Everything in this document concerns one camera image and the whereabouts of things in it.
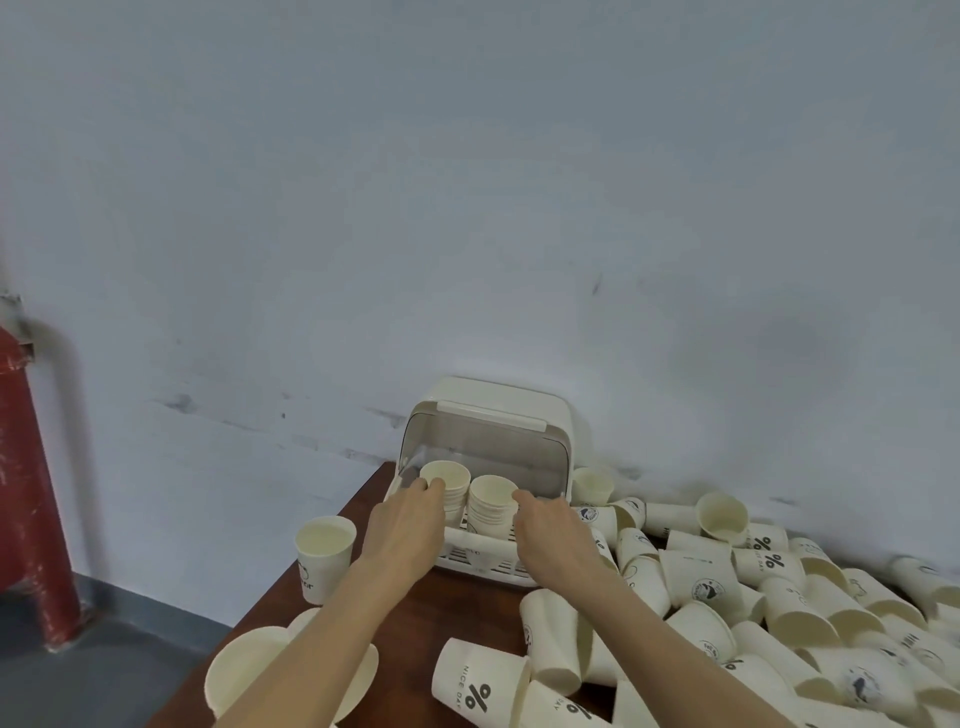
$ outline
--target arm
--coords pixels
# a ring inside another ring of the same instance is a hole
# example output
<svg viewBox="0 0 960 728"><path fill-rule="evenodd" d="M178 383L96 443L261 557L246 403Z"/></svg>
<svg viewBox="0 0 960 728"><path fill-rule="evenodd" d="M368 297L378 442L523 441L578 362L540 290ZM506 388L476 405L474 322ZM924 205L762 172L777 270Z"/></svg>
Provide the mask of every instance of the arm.
<svg viewBox="0 0 960 728"><path fill-rule="evenodd" d="M514 521L520 561L593 626L660 728L792 727L605 567L589 529L562 498L543 502L525 492L514 498L520 503ZM691 699L693 690L699 699Z"/></svg>
<svg viewBox="0 0 960 728"><path fill-rule="evenodd" d="M380 622L444 545L444 482L415 480L374 506L363 553L320 613L217 721L218 728L326 728Z"/></svg>

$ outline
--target wooden table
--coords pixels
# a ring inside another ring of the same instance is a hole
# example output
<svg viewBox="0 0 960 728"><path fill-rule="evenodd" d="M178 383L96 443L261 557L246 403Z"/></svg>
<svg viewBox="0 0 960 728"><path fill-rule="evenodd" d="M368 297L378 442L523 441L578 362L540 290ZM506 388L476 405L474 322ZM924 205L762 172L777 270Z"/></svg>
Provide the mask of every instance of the wooden table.
<svg viewBox="0 0 960 728"><path fill-rule="evenodd" d="M353 558L360 555L367 518L383 500L394 476L385 463L344 506L341 516L356 523ZM523 590L474 576L433 569L386 618L373 643L380 667L370 691L340 728L390 726L465 726L469 723L430 694L433 668L446 641L456 637L516 655L525 653L520 623ZM147 728L208 728L213 713L204 702L204 677L214 655L238 635L269 624L286 626L310 607L300 592L294 562L190 675ZM613 690L584 686L572 699L609 720Z"/></svg>

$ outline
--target red pipe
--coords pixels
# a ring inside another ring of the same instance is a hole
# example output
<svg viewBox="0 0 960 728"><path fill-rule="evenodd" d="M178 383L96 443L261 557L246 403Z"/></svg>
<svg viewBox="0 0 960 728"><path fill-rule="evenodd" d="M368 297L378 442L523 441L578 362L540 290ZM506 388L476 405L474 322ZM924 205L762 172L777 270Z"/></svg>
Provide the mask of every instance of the red pipe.
<svg viewBox="0 0 960 728"><path fill-rule="evenodd" d="M44 640L48 647L58 647L80 632L80 600L30 396L27 363L20 344L0 328L0 528L12 545L12 566L0 568L0 579L4 569L27 579ZM7 558L2 551L0 558Z"/></svg>

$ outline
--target plastic cup storage box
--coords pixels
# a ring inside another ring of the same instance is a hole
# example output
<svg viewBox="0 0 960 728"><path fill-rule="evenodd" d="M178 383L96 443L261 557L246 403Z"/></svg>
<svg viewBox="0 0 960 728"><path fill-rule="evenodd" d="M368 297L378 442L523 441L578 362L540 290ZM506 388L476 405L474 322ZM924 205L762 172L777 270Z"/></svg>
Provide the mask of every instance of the plastic cup storage box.
<svg viewBox="0 0 960 728"><path fill-rule="evenodd" d="M407 420L396 476L386 497L409 487L421 468L436 461L462 465L473 482L498 475L534 496L570 502L574 462L570 407L542 392L456 376L441 379ZM506 538L495 538L470 533L467 519L468 507L459 523L447 523L438 567L520 587L537 586L517 560L512 528Z"/></svg>

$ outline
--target forearm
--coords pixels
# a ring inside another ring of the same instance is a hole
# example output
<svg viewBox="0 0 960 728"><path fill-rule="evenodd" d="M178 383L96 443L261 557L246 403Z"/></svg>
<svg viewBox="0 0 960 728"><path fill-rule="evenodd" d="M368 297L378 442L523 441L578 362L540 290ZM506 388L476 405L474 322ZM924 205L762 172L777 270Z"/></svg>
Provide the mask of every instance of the forearm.
<svg viewBox="0 0 960 728"><path fill-rule="evenodd" d="M218 728L326 728L374 632L408 588L390 570L358 559L320 613L244 691Z"/></svg>
<svg viewBox="0 0 960 728"><path fill-rule="evenodd" d="M567 598L593 625L660 728L792 725L668 627L614 572L593 571Z"/></svg>

